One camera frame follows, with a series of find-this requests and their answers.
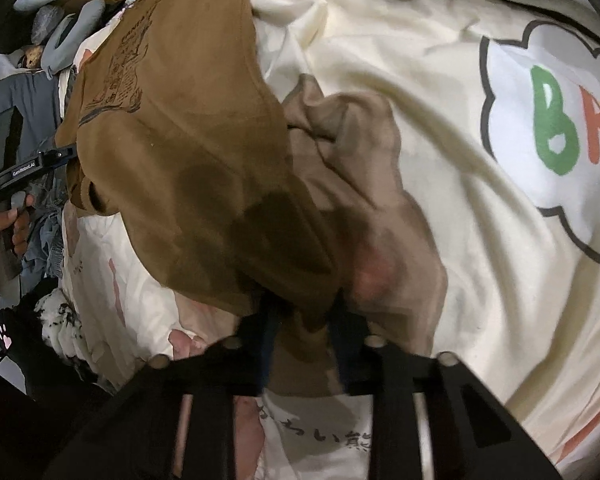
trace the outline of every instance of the bed sheet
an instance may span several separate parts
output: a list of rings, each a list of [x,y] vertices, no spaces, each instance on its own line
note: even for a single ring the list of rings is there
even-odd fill
[[[281,101],[303,73],[325,95],[390,100],[398,169],[449,277],[434,353],[460,355],[566,468],[568,444],[600,414],[599,46],[501,0],[251,3]],[[120,216],[75,222],[82,247],[66,243],[65,286],[122,382],[136,359],[170,352],[176,300]],[[283,422],[270,431],[289,431]]]

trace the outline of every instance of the gray pillow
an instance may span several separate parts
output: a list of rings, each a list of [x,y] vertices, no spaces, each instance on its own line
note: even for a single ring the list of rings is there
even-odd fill
[[[84,4],[77,21],[75,21],[73,28],[64,40],[62,40],[62,34],[74,20],[74,14],[69,14],[60,22],[60,25],[54,30],[54,33],[46,44],[40,63],[42,70],[46,72],[46,76],[49,79],[74,62],[78,47],[80,47],[80,44],[86,38],[93,34],[104,13],[104,8],[104,0],[91,0]]]

